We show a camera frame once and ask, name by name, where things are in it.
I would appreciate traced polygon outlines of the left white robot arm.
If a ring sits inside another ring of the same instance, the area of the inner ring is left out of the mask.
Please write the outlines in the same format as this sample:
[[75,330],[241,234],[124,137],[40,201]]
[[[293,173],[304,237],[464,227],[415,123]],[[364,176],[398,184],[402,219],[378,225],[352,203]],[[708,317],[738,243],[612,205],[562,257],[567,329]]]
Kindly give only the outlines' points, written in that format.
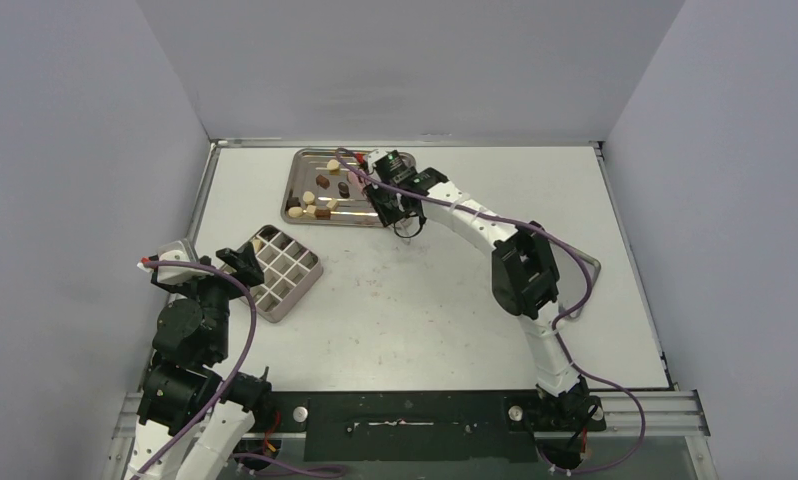
[[[250,290],[264,282],[253,242],[216,256],[197,257],[178,241],[140,260],[152,285],[175,295],[160,311],[154,355],[141,385],[128,479],[214,479],[251,429],[275,430],[280,413],[265,375],[242,372],[257,327]],[[213,366],[229,353],[233,300],[245,298],[250,327],[241,355],[226,377]]]

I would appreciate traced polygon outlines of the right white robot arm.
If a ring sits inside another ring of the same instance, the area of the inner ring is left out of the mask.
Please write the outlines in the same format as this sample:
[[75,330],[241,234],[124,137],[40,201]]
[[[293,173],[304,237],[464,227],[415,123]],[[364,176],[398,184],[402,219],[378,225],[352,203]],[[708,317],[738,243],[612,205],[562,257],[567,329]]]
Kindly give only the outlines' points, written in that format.
[[604,429],[600,400],[567,359],[551,322],[540,320],[544,306],[561,302],[561,273],[540,225],[500,221],[439,171],[418,172],[394,155],[380,159],[376,172],[376,181],[364,176],[357,180],[384,226],[395,227],[411,218],[424,226],[432,220],[488,256],[493,297],[520,320],[532,355],[539,422],[551,430],[577,433]]

